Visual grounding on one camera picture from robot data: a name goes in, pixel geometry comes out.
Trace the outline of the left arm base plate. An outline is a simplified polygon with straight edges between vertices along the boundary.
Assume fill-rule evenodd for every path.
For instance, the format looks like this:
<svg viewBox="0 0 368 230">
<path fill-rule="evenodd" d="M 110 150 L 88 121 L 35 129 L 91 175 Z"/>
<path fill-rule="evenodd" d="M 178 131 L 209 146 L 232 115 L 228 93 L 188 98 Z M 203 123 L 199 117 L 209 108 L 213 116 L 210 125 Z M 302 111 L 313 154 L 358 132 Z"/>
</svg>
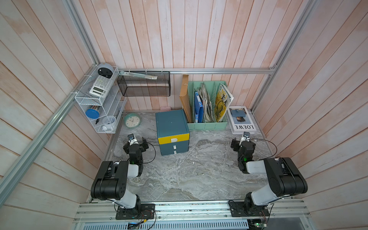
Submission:
<svg viewBox="0 0 368 230">
<path fill-rule="evenodd" d="M 119 206 L 117 208 L 116 220 L 138 220 L 153 219 L 155 213 L 155 204 L 136 205 L 133 209 L 126 209 Z"/>
</svg>

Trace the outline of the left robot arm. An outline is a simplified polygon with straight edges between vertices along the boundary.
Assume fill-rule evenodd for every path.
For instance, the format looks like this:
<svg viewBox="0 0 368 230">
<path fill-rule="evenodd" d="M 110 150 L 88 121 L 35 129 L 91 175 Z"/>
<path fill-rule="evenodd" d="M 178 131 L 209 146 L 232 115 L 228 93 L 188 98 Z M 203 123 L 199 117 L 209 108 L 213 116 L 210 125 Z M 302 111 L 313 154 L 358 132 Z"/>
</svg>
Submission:
<svg viewBox="0 0 368 230">
<path fill-rule="evenodd" d="M 145 138 L 139 142 L 134 134 L 128 135 L 123 150 L 128 154 L 127 161 L 103 161 L 91 187 L 91 197 L 110 200 L 127 210 L 140 211 L 140 198 L 127 189 L 127 179 L 140 177 L 144 162 L 142 153 L 149 148 Z"/>
</svg>

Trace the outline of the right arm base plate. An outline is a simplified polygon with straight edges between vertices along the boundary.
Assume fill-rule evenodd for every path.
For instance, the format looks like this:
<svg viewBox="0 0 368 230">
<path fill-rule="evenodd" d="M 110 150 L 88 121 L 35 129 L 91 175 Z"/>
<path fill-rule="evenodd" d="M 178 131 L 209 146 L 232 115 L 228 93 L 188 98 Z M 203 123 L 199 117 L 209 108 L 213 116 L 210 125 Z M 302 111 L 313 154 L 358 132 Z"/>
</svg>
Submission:
<svg viewBox="0 0 368 230">
<path fill-rule="evenodd" d="M 232 217 L 263 217 L 269 215 L 266 206 L 256 206 L 248 201 L 239 202 L 229 200 L 228 205 Z"/>
</svg>

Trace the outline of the yellow drawer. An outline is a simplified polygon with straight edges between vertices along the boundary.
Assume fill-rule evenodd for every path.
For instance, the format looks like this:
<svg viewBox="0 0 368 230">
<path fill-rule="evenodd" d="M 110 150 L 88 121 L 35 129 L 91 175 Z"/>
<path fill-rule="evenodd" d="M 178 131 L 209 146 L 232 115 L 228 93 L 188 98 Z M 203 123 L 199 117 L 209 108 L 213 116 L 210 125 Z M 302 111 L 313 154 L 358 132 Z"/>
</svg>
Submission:
<svg viewBox="0 0 368 230">
<path fill-rule="evenodd" d="M 190 138 L 190 134 L 180 134 L 180 135 L 174 135 L 174 136 L 167 136 L 167 137 L 161 137 L 158 138 L 158 142 L 160 145 L 163 144 L 169 144 L 169 143 L 176 143 L 181 141 L 187 141 Z"/>
</svg>

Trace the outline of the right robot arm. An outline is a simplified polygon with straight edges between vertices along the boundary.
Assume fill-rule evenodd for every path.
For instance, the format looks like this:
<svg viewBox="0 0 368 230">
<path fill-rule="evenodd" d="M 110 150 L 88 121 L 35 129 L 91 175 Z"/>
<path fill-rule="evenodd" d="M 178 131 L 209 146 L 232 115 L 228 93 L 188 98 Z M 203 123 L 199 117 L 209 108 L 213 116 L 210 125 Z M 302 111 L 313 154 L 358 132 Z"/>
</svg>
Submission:
<svg viewBox="0 0 368 230">
<path fill-rule="evenodd" d="M 233 139 L 231 148 L 238 154 L 238 167 L 244 174 L 264 174 L 267 184 L 261 189 L 250 192 L 244 199 L 247 208 L 268 205 L 285 196 L 305 194 L 308 185 L 291 158 L 264 158 L 254 161 L 256 144 L 243 137 Z"/>
</svg>

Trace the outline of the teal drawer cabinet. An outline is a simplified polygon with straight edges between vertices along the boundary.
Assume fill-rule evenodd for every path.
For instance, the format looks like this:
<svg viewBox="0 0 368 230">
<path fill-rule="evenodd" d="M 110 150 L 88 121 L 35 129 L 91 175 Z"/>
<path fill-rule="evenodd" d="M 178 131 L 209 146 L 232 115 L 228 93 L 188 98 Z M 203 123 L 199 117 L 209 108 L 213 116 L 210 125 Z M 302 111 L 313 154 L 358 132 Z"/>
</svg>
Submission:
<svg viewBox="0 0 368 230">
<path fill-rule="evenodd" d="M 186 114 L 183 109 L 155 114 L 157 139 L 190 133 L 187 125 Z M 184 153 L 189 150 L 189 140 L 160 145 L 162 156 Z"/>
</svg>

